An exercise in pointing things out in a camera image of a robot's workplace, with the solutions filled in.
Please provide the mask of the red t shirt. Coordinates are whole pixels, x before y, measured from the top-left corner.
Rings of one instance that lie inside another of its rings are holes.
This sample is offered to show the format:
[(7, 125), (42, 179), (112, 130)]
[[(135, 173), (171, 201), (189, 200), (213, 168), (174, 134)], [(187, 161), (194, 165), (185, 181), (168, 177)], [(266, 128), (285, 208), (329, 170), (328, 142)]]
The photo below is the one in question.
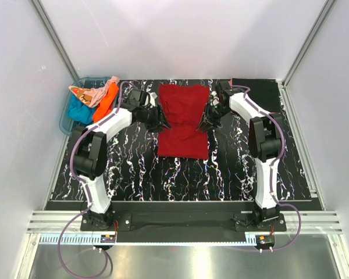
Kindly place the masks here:
[(209, 89), (199, 84), (159, 86), (159, 102), (171, 129), (158, 136), (160, 157), (208, 159), (207, 133), (198, 125), (209, 98)]

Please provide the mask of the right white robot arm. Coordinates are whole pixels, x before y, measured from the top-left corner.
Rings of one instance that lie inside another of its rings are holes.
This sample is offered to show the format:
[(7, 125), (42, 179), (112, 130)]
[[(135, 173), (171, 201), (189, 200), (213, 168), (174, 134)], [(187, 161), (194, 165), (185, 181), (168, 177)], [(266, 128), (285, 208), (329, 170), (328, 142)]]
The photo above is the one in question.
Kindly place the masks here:
[(230, 112), (248, 122), (248, 148), (257, 167), (257, 193), (254, 209), (241, 226), (265, 228), (278, 221), (280, 206), (276, 195), (277, 171), (284, 154), (285, 139), (280, 126), (280, 113), (269, 112), (249, 96), (249, 87), (219, 81), (209, 96), (197, 130), (204, 133), (220, 126), (220, 120)]

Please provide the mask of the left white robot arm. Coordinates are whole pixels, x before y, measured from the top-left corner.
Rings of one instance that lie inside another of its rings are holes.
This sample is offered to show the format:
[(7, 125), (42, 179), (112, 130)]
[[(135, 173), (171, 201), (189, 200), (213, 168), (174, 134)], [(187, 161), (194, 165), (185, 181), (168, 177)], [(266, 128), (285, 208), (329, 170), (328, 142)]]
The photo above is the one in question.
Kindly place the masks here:
[(83, 213), (100, 226), (113, 223), (111, 200), (103, 178), (108, 161), (108, 142), (135, 122), (143, 123), (151, 133), (171, 129), (156, 93), (133, 89), (127, 98), (118, 100), (117, 107), (107, 116), (92, 125), (78, 126), (73, 130), (70, 171), (81, 182), (87, 198), (87, 209)]

